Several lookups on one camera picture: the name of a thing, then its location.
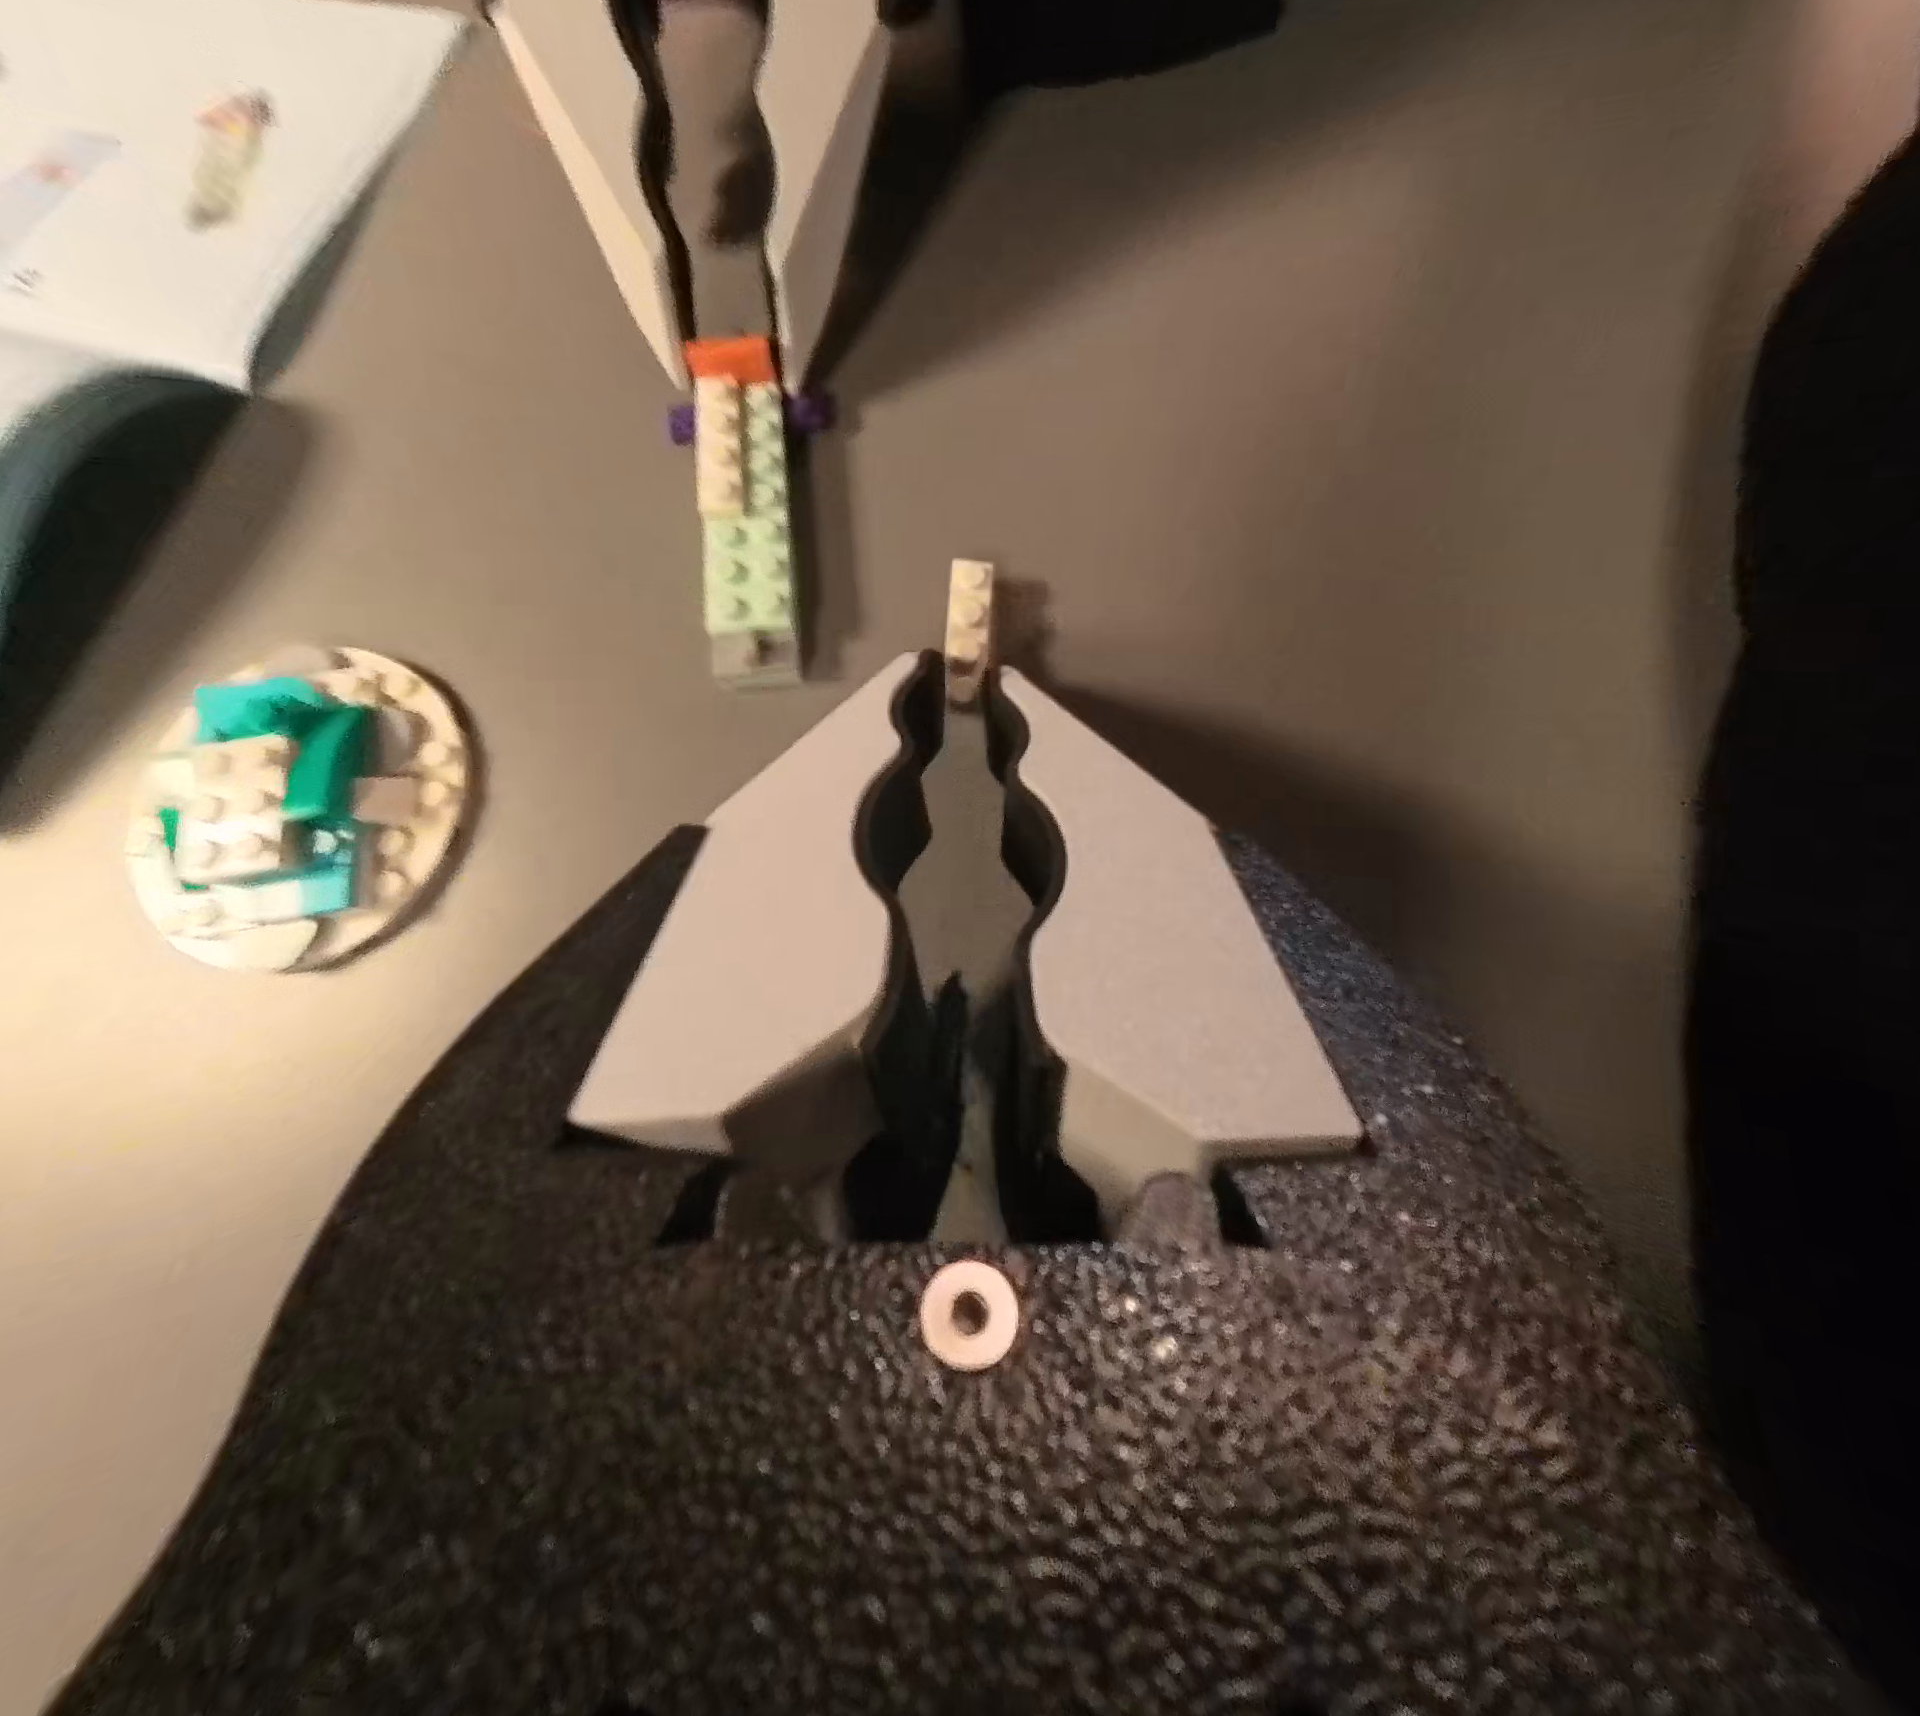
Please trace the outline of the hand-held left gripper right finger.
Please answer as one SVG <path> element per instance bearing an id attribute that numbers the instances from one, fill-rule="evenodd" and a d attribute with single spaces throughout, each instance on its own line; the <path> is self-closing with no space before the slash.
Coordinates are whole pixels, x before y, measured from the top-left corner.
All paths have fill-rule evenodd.
<path id="1" fill-rule="evenodd" d="M 1345 1158 L 1365 1129 L 1209 817 L 1021 673 L 986 687 L 1006 986 L 997 1179 L 1021 1240 L 1114 1236 L 1156 1176 Z"/>

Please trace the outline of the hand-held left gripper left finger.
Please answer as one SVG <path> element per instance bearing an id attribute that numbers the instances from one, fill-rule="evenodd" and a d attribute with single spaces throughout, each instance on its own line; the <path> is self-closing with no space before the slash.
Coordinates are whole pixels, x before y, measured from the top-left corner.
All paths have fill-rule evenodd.
<path id="1" fill-rule="evenodd" d="M 925 656 L 903 654 L 708 817 L 569 1129 L 829 1186 L 925 1231 Z"/>

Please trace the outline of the lego instruction booklet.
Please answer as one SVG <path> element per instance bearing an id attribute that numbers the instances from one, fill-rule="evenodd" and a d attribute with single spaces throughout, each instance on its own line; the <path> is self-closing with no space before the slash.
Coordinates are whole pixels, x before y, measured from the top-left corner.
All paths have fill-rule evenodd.
<path id="1" fill-rule="evenodd" d="M 4 827 L 72 669 L 34 644 L 78 474 L 285 372 L 468 38 L 383 0 L 2 0 Z"/>

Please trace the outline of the green and white lego assembly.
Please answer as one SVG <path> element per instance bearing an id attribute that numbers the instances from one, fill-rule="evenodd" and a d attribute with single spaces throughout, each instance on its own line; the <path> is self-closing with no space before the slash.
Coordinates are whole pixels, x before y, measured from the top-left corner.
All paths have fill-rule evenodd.
<path id="1" fill-rule="evenodd" d="M 796 689 L 810 635 L 807 467 L 832 402 L 789 387 L 770 334 L 694 337 L 683 357 L 667 432 L 690 469 L 713 678 L 742 695 Z"/>

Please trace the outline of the small tan lego brick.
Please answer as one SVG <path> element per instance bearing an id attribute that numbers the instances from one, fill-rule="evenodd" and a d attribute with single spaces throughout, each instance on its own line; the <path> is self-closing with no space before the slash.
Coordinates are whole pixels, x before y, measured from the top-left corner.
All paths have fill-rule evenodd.
<path id="1" fill-rule="evenodd" d="M 944 699 L 952 711 L 981 704 L 997 666 L 997 566 L 956 557 L 950 563 L 943 635 Z"/>

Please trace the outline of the round white lego base build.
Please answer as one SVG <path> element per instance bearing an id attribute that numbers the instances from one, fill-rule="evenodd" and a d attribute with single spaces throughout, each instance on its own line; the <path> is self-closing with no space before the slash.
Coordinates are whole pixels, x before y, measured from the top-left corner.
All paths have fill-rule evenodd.
<path id="1" fill-rule="evenodd" d="M 476 800 L 442 685 L 371 649 L 291 644 L 194 687 L 140 770 L 125 865 L 185 959 L 319 974 L 440 893 Z"/>

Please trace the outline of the person's black clothing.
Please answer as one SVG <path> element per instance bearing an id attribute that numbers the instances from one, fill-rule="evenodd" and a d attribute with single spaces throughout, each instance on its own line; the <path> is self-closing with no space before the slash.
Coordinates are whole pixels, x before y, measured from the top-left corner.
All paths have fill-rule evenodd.
<path id="1" fill-rule="evenodd" d="M 1708 1402 L 1800 1588 L 1917 1712 L 1917 138 L 1762 338 L 1735 598 L 1686 1022 Z"/>

